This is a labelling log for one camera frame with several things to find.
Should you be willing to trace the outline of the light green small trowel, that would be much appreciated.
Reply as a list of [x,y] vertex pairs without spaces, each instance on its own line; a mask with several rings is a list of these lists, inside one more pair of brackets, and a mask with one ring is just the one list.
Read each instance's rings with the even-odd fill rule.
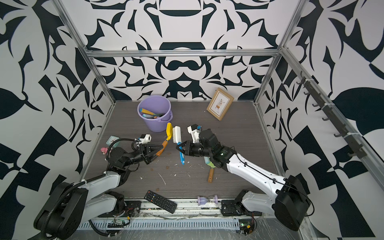
[[215,165],[210,162],[208,164],[208,166],[210,167],[210,171],[209,171],[209,177],[208,177],[208,182],[209,183],[212,183],[213,182],[213,177],[214,177],[214,169],[215,169]]

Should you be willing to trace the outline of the white blue cleaning brush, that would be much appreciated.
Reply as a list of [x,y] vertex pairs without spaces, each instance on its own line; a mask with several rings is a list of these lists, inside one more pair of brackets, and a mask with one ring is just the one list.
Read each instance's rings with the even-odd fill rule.
[[[180,147],[178,147],[178,145],[182,143],[182,133],[181,133],[181,128],[179,126],[173,127],[173,142],[177,144],[176,148],[180,150]],[[184,154],[182,152],[179,152],[179,154],[180,154],[181,164],[184,165],[185,164]]]

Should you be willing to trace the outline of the light blue pointed trowel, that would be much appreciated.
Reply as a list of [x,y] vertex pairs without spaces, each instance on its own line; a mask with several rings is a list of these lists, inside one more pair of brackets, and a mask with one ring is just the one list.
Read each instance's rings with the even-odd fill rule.
[[209,165],[211,162],[209,157],[204,157],[204,160],[206,165]]

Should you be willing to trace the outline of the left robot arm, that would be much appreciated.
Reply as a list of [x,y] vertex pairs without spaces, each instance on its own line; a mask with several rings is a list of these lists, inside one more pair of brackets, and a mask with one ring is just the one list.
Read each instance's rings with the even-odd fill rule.
[[150,135],[137,139],[113,141],[105,151],[107,169],[99,176],[78,183],[60,183],[38,213],[34,228],[39,230],[34,240],[65,240],[77,228],[100,215],[119,217],[126,212],[124,196],[114,192],[128,179],[132,165],[150,164],[163,145],[151,144]]

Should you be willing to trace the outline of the light blue scoop trowel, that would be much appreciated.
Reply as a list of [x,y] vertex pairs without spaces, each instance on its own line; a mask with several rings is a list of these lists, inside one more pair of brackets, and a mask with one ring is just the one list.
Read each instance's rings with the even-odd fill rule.
[[145,115],[145,114],[142,114],[142,117],[146,118],[146,119],[157,119],[157,118],[160,118],[162,117],[164,114],[155,114],[154,116],[151,116],[151,115]]

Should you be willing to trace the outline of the yellow scoop trowel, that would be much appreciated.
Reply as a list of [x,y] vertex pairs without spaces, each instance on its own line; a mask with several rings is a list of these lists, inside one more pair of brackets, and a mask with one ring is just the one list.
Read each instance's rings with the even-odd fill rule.
[[170,140],[170,139],[172,138],[172,136],[173,136],[173,126],[172,126],[171,123],[167,123],[166,134],[167,134],[167,138],[166,138],[166,140],[162,143],[163,148],[162,148],[160,151],[158,151],[158,152],[156,153],[156,156],[157,156],[157,157],[159,157],[159,156],[164,152],[165,148],[166,148],[167,145],[168,145],[169,140]]

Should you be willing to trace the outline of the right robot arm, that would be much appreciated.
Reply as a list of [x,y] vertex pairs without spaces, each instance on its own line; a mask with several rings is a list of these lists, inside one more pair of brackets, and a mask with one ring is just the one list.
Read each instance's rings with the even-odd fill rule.
[[299,230],[313,203],[298,178],[284,178],[253,164],[235,148],[222,145],[211,129],[192,130],[190,134],[193,139],[183,142],[181,128],[173,128],[173,142],[182,157],[209,158],[216,168],[243,178],[267,195],[262,200],[250,191],[242,191],[237,196],[239,211],[246,215],[253,212],[274,215],[286,228]]

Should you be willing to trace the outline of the green trowel yellow handle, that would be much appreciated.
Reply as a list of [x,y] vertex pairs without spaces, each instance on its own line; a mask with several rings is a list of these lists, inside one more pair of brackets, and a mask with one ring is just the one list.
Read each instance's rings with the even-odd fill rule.
[[140,108],[139,111],[142,113],[142,114],[145,114],[145,115],[151,115],[151,116],[154,116],[155,113],[149,111],[149,110],[146,110],[146,109],[143,109],[143,108]]

